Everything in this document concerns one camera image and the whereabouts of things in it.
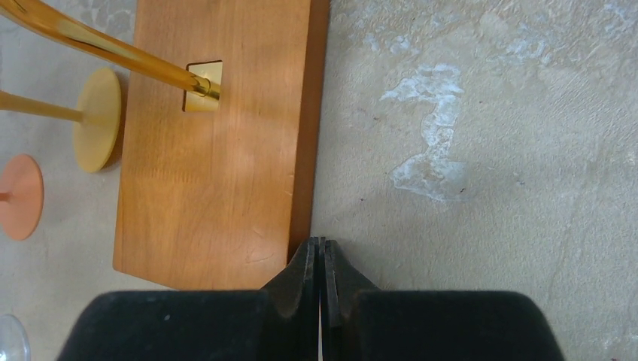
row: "gold rod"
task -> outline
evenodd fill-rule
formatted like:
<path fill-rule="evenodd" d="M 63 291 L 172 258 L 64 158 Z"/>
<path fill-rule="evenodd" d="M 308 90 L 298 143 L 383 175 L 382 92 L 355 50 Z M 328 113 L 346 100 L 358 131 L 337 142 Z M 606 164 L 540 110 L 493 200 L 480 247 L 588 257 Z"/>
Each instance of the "gold rod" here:
<path fill-rule="evenodd" d="M 0 109 L 3 111 L 19 111 L 43 117 L 52 117 L 82 123 L 82 113 L 75 109 L 39 102 L 37 100 L 15 96 L 0 90 Z"/>
<path fill-rule="evenodd" d="M 85 26 L 40 0 L 0 0 L 0 14 L 45 38 L 219 101 L 219 84 Z"/>

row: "gray floor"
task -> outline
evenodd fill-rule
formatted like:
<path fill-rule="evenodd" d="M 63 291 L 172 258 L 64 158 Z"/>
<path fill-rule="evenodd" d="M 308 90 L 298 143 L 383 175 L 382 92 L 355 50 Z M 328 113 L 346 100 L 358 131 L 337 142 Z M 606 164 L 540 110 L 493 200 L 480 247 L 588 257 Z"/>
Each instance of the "gray floor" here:
<path fill-rule="evenodd" d="M 54 0 L 124 41 L 133 0 Z M 515 290 L 567 359 L 638 359 L 636 27 L 631 1 L 332 0 L 313 233 L 389 289 Z M 74 106 L 104 65 L 0 20 L 4 91 Z M 111 268 L 119 170 L 74 164 L 70 125 L 0 114 L 47 207 L 0 235 L 0 314 L 52 359 Z"/>

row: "wooden board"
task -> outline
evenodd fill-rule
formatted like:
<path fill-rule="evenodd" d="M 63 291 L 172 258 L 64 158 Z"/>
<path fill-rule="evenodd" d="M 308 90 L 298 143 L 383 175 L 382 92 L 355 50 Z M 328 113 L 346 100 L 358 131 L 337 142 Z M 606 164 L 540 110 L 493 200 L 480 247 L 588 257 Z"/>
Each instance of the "wooden board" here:
<path fill-rule="evenodd" d="M 180 290 L 258 288 L 308 237 L 329 0 L 139 0 L 135 46 L 223 61 L 219 111 L 132 74 L 113 266 Z"/>

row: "transparent plastic cup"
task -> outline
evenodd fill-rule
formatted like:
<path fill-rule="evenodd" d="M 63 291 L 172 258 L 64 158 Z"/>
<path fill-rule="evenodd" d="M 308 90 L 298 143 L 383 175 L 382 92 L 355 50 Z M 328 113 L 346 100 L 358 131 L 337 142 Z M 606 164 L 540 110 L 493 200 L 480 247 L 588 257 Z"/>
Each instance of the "transparent plastic cup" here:
<path fill-rule="evenodd" d="M 0 361 L 30 361 L 26 331 L 12 314 L 0 316 Z"/>

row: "yellow disc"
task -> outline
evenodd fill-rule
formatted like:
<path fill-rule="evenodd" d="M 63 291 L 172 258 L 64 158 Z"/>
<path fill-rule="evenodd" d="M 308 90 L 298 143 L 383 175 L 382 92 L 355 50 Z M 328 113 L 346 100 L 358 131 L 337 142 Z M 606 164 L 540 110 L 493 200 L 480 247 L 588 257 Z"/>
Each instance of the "yellow disc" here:
<path fill-rule="evenodd" d="M 115 72 L 102 68 L 93 73 L 77 99 L 77 109 L 83 117 L 73 125 L 75 160 L 93 173 L 111 157 L 120 130 L 122 91 Z"/>

